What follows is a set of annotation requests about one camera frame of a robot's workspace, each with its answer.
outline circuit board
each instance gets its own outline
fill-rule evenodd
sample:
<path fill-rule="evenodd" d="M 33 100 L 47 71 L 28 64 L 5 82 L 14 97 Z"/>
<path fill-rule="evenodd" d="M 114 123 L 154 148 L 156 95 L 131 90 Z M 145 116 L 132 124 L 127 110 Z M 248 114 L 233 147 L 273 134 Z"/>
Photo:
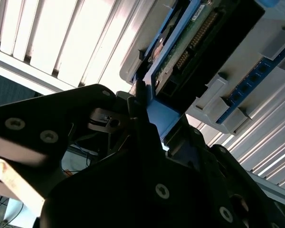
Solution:
<path fill-rule="evenodd" d="M 207 25 L 215 19 L 214 9 L 220 4 L 220 0 L 213 1 L 211 4 L 201 4 L 196 13 L 187 24 L 178 42 L 174 45 L 169 55 L 162 64 L 162 67 L 156 75 L 156 81 L 160 82 L 164 77 L 169 77 L 173 68 L 182 68 L 186 62 L 187 47 L 197 44 L 202 40 L 202 36 L 208 28 Z"/>

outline white label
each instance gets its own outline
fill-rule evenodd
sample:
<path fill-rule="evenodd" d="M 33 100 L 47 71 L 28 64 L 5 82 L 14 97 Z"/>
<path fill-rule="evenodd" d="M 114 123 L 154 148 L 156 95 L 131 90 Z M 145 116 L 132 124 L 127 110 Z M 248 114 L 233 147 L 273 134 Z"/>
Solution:
<path fill-rule="evenodd" d="M 205 5 L 201 5 L 191 20 L 195 21 L 199 17 L 200 13 L 203 11 L 204 8 L 205 8 Z"/>

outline green circuit board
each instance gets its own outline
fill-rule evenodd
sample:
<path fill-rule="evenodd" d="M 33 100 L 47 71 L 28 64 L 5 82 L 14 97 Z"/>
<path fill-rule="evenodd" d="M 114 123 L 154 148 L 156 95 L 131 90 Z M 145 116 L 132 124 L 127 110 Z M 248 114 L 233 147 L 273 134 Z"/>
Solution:
<path fill-rule="evenodd" d="M 212 4 L 201 4 L 199 6 L 159 69 L 156 75 L 157 81 L 161 82 L 164 77 L 169 77 L 174 66 L 180 66 L 182 62 L 185 62 L 186 48 L 192 44 L 195 36 L 198 36 L 200 28 L 207 23 L 207 19 L 219 4 L 220 0 L 215 0 Z"/>

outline blue plastic part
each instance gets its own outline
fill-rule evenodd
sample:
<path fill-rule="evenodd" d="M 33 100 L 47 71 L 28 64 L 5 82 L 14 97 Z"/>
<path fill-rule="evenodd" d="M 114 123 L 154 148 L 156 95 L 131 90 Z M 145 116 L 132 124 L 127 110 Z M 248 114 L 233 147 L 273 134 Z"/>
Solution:
<path fill-rule="evenodd" d="M 255 68 L 244 78 L 240 84 L 237 85 L 235 90 L 226 99 L 226 103 L 230 107 L 217 120 L 216 123 L 222 124 L 284 58 L 285 48 L 274 60 L 270 60 L 266 57 L 262 58 Z"/>
<path fill-rule="evenodd" d="M 163 28 L 166 26 L 167 22 L 169 21 L 172 13 L 174 12 L 175 6 L 177 4 L 178 1 L 176 1 L 174 3 L 174 6 L 172 7 L 172 9 L 169 11 L 168 15 L 166 16 L 165 20 L 163 21 L 160 30 L 158 31 L 158 33 L 156 34 L 156 36 L 154 37 L 153 41 L 151 42 L 151 44 L 149 45 L 148 49 L 146 50 L 146 52 L 144 53 L 144 57 L 146 57 L 150 52 L 152 52 L 152 48 L 154 46 L 154 44 L 157 42 L 158 37 L 161 35 L 161 33 L 163 32 Z"/>
<path fill-rule="evenodd" d="M 262 5 L 266 6 L 266 7 L 274 7 L 276 6 L 280 0 L 258 0 Z"/>
<path fill-rule="evenodd" d="M 150 102 L 147 107 L 147 112 L 150 122 L 156 125 L 161 139 L 169 133 L 180 118 L 178 112 L 157 100 L 152 100 Z"/>
<path fill-rule="evenodd" d="M 192 0 L 191 3 L 188 5 L 186 11 L 182 15 L 179 23 L 175 27 L 174 31 L 170 35 L 169 39 L 167 40 L 165 46 L 161 50 L 160 55 L 153 63 L 149 71 L 144 77 L 144 81 L 147 86 L 147 100 L 148 100 L 148 107 L 147 112 L 150 119 L 150 122 L 157 126 L 160 138 L 163 139 L 167 133 L 172 129 L 172 127 L 178 122 L 181 117 L 181 114 L 173 110 L 172 108 L 162 104 L 156 97 L 155 97 L 155 75 L 158 69 L 160 68 L 161 64 L 167 57 L 168 53 L 172 49 L 173 45 L 177 41 L 178 37 L 185 29 L 188 22 L 191 20 L 194 12 L 200 5 L 200 0 Z"/>

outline wire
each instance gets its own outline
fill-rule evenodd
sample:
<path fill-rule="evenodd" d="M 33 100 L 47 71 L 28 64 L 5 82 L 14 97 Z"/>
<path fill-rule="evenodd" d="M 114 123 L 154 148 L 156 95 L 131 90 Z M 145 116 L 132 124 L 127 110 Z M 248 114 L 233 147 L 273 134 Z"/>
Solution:
<path fill-rule="evenodd" d="M 89 155 L 90 155 L 90 153 L 88 153 L 88 152 L 84 152 L 83 150 L 82 150 L 82 148 L 78 145 L 78 143 L 76 143 L 75 142 L 75 145 L 80 149 L 80 151 L 82 152 L 82 153 L 86 153 L 86 163 L 85 163 L 85 167 L 87 168 L 87 167 L 89 167 L 90 165 L 91 165 L 91 159 L 89 158 Z"/>
<path fill-rule="evenodd" d="M 12 221 L 14 221 L 14 219 L 17 218 L 18 215 L 21 213 L 23 207 L 24 207 L 24 203 L 22 203 L 21 209 L 20 209 L 20 211 L 18 212 L 18 214 L 17 214 L 15 217 L 13 217 L 13 219 L 12 219 L 11 221 L 7 222 L 7 224 L 5 224 L 3 227 L 0 227 L 0 228 L 4 228 L 4 227 L 6 227 L 9 223 L 11 223 Z"/>

